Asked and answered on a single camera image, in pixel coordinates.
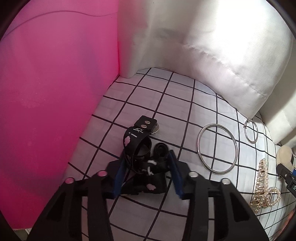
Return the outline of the gold pearl claw clip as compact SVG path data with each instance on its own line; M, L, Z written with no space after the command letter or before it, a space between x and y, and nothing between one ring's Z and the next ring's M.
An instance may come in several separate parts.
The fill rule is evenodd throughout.
M268 169L266 159L263 158L259 161L259 170L257 173L255 190L253 198L250 202L250 207L255 214L257 214L260 209L267 207L267 190L268 190Z

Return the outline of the white curtain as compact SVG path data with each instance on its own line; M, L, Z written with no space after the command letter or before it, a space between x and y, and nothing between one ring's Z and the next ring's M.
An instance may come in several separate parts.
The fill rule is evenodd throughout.
M159 67L199 80L274 143L295 146L295 36L267 1L120 1L120 75Z

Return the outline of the cream plush toy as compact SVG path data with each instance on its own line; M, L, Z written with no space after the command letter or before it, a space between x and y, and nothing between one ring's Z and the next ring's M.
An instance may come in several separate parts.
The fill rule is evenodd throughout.
M282 146L276 154L276 165L284 165L291 172L294 169L294 155L289 146Z

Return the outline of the white black grid cloth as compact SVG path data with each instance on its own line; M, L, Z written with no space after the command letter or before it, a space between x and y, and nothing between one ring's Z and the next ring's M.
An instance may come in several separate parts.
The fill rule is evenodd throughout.
M67 167L66 176L90 177L122 149L124 129L139 116L154 116L161 125L152 143L165 142L181 161L205 178L220 176L207 171L197 155L198 132L208 123L219 123L224 130L210 128L201 139L205 162L216 170L230 166L234 158L233 141L239 157L227 177L247 200L253 196L259 161L268 161L269 184L282 188L275 175L275 145L261 115L243 128L245 122L235 108L208 86L189 77L158 68L138 71L130 79L119 77L107 90L79 138ZM173 189L166 194L140 194L108 201L115 240L180 240L189 203L181 201Z

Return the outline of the pink plastic tub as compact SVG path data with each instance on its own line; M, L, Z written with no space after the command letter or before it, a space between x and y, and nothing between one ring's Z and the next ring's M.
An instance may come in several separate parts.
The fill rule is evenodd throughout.
M118 75L118 1L30 1L1 40L1 212L32 227Z

